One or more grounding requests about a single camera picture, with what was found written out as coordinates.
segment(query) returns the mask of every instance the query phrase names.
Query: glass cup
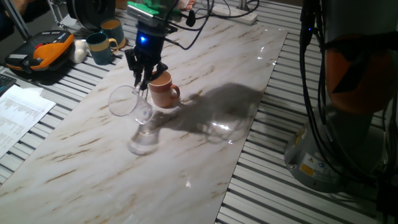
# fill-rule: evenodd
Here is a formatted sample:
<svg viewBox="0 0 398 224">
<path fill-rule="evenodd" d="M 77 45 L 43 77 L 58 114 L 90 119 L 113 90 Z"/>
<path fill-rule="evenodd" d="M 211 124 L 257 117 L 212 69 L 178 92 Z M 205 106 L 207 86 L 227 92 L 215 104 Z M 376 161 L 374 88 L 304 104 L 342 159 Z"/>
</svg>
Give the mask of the glass cup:
<svg viewBox="0 0 398 224">
<path fill-rule="evenodd" d="M 139 96 L 139 86 L 128 85 L 115 89 L 108 100 L 110 112 L 115 116 L 130 116 L 140 124 L 146 124 L 152 119 L 152 105 Z"/>
</svg>

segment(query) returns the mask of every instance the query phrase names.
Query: pink mug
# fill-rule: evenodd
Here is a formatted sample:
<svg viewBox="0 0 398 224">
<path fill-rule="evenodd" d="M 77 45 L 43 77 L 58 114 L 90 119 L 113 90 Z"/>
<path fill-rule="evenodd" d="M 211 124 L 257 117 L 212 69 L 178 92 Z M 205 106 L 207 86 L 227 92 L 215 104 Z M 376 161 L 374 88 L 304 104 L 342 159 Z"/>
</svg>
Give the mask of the pink mug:
<svg viewBox="0 0 398 224">
<path fill-rule="evenodd" d="M 161 108 L 170 108 L 180 97 L 180 88 L 172 83 L 169 72 L 163 72 L 159 78 L 149 83 L 150 94 L 155 105 Z"/>
</svg>

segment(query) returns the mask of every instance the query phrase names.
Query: power strip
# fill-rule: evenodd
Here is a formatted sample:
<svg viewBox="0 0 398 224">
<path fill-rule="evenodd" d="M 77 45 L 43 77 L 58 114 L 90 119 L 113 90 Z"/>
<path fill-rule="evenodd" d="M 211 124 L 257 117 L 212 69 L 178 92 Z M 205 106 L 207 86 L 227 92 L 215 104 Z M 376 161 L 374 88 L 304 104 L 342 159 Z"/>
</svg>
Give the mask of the power strip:
<svg viewBox="0 0 398 224">
<path fill-rule="evenodd" d="M 231 9 L 231 16 L 240 16 L 240 15 L 242 15 L 244 13 L 247 13 L 244 10 L 236 9 L 234 7 L 230 7 L 230 9 Z M 215 5 L 214 8 L 213 8 L 213 12 L 215 14 L 217 14 L 217 15 L 229 16 L 228 6 L 226 6 L 224 4 Z M 246 24 L 246 25 L 251 26 L 257 21 L 257 14 L 252 12 L 252 13 L 247 14 L 247 15 L 242 16 L 242 17 L 230 18 L 230 20 L 236 21 L 236 22 L 240 22 L 242 24 Z"/>
</svg>

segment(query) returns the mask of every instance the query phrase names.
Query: blue mug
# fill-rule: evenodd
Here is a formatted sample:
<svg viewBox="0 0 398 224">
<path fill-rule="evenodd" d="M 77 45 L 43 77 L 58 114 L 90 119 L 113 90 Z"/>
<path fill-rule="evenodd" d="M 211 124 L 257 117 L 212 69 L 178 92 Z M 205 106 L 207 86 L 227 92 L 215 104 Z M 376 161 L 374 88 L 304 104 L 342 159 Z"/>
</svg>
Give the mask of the blue mug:
<svg viewBox="0 0 398 224">
<path fill-rule="evenodd" d="M 107 65 L 113 61 L 113 54 L 119 50 L 119 47 L 116 45 L 116 49 L 112 51 L 111 42 L 117 43 L 114 38 L 109 39 L 106 34 L 102 33 L 91 34 L 87 37 L 86 43 L 95 64 Z"/>
<path fill-rule="evenodd" d="M 106 34 L 109 38 L 114 38 L 118 42 L 117 46 L 120 48 L 126 44 L 126 38 L 122 28 L 122 23 L 119 19 L 107 19 L 101 24 L 101 32 Z M 116 44 L 111 43 L 111 48 L 115 49 Z"/>
</svg>

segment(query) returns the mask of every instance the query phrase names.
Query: marble table surface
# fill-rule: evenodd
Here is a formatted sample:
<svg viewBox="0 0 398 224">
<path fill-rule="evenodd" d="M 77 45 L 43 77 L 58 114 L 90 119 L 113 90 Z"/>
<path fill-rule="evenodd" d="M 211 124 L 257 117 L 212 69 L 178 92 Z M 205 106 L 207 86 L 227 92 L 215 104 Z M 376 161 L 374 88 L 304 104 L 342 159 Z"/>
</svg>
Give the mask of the marble table surface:
<svg viewBox="0 0 398 224">
<path fill-rule="evenodd" d="M 122 60 L 0 187 L 0 223 L 213 223 L 286 35 L 212 18 L 165 44 L 180 103 L 145 126 L 109 112 Z"/>
</svg>

